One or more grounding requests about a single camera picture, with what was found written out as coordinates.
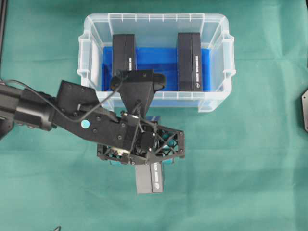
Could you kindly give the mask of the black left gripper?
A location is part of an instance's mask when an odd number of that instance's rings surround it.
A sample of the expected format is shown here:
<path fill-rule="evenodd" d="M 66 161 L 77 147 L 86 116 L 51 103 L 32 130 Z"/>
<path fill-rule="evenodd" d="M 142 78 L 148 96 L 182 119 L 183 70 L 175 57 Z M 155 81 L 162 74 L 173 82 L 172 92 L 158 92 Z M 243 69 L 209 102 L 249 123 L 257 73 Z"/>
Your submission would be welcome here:
<path fill-rule="evenodd" d="M 101 110 L 97 122 L 104 123 L 104 144 L 97 145 L 97 156 L 113 166 L 122 164 L 171 165 L 184 158 L 184 132 L 160 126 L 157 119 L 145 118 L 139 110 L 114 112 Z"/>

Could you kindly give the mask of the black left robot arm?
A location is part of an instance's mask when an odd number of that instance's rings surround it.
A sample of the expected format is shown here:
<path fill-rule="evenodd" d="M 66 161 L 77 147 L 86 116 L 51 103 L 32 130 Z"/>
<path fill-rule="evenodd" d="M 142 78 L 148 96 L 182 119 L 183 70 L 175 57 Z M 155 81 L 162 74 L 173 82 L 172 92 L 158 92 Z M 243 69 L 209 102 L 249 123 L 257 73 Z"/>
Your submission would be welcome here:
<path fill-rule="evenodd" d="M 15 80 L 0 83 L 0 134 L 14 124 L 50 131 L 63 128 L 97 144 L 97 156 L 129 165 L 149 165 L 185 157 L 184 132 L 149 121 L 137 105 L 120 116 L 102 106 L 92 88 L 62 81 L 56 97 Z"/>

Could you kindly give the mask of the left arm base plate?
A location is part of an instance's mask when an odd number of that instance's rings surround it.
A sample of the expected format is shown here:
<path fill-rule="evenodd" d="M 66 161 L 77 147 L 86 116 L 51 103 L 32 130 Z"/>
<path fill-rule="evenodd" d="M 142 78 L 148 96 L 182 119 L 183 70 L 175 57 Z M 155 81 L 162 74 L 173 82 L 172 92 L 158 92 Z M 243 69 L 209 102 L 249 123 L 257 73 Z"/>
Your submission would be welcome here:
<path fill-rule="evenodd" d="M 0 117 L 0 140 L 3 139 L 13 129 L 13 121 Z"/>

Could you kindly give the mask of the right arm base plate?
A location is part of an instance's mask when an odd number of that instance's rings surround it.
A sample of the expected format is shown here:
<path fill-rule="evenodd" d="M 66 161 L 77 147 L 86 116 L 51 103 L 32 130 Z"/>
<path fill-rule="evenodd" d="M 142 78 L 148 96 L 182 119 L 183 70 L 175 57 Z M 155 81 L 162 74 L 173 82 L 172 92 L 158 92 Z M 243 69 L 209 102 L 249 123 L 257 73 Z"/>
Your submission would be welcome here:
<path fill-rule="evenodd" d="M 308 132 L 308 89 L 300 96 L 300 124 L 303 130 Z"/>

